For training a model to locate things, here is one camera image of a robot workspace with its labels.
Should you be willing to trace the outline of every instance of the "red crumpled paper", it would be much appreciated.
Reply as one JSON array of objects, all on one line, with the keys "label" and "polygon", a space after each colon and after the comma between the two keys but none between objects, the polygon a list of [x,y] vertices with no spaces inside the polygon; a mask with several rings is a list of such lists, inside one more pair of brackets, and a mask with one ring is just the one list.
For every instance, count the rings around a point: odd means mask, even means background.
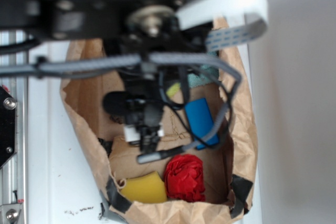
[{"label": "red crumpled paper", "polygon": [[205,201],[203,162],[195,155],[176,155],[164,172],[167,196],[188,202]]}]

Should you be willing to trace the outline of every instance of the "white ribbon cable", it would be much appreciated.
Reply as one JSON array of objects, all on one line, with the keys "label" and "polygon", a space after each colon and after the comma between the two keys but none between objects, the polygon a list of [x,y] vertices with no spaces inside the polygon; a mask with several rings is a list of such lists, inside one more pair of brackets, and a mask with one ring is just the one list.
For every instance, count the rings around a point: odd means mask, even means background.
[{"label": "white ribbon cable", "polygon": [[218,14],[224,17],[244,14],[255,18],[255,21],[243,26],[211,31],[205,45],[207,51],[215,51],[246,44],[260,37],[267,29],[267,13],[267,0],[194,0],[181,7],[176,16],[181,30],[211,22]]}]

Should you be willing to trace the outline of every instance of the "paper bag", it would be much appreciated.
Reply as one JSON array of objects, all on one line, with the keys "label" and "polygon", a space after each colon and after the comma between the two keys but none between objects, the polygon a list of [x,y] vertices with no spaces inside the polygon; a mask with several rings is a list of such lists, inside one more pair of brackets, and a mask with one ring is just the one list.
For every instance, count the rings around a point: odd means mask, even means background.
[{"label": "paper bag", "polygon": [[[223,27],[227,27],[226,21],[216,20],[215,29]],[[67,60],[99,57],[104,57],[100,39],[81,40],[70,44]],[[118,184],[121,180],[155,170],[162,177],[169,159],[137,164],[135,157],[139,150],[123,140],[122,125],[104,112],[104,95],[123,90],[118,73],[111,72],[91,79],[63,80],[61,83],[61,98],[97,186],[110,203],[110,210],[128,223],[233,223],[251,208],[257,164],[257,134],[249,86],[237,48],[222,50],[219,57],[237,69],[243,81],[233,100],[233,120],[224,146],[214,151],[188,152],[197,155],[204,163],[206,202],[169,200],[160,204],[143,204],[124,198]],[[219,79],[225,86],[232,83],[231,78],[223,72],[220,72]],[[177,93],[174,99],[179,100],[180,96]],[[192,99],[198,97],[206,97],[214,116],[224,95],[217,86],[208,84],[192,90]],[[189,134],[168,109],[165,110],[163,123],[165,137],[158,145],[159,150],[191,141]],[[98,138],[113,141],[110,158]]]}]

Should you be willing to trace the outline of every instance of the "blue block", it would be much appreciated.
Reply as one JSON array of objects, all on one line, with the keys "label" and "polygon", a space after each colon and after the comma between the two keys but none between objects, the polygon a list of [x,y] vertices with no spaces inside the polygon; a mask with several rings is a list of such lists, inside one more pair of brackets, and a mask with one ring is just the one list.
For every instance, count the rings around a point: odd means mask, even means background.
[{"label": "blue block", "polygon": [[[198,137],[205,136],[214,125],[214,121],[212,120],[209,106],[205,98],[189,102],[185,106],[185,113],[189,121],[190,129]],[[219,143],[217,134],[208,140],[207,143],[209,145]],[[205,146],[203,144],[197,146],[198,150],[202,150],[204,148]]]}]

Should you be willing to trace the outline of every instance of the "teal cloth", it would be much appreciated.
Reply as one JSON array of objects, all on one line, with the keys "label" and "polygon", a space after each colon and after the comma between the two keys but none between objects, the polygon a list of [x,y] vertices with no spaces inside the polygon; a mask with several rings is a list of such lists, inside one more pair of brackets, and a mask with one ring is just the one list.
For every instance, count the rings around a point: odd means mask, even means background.
[{"label": "teal cloth", "polygon": [[[208,55],[213,56],[213,57],[218,57],[217,52],[209,52]],[[214,77],[218,78],[219,77],[219,71],[218,69],[208,66],[208,65],[203,65],[201,66],[202,69],[206,70],[208,73],[212,74]],[[188,82],[189,82],[189,87],[190,88],[196,88],[198,86],[203,86],[206,84],[211,83],[212,81],[206,78],[204,75],[197,76],[193,73],[188,74]]]}]

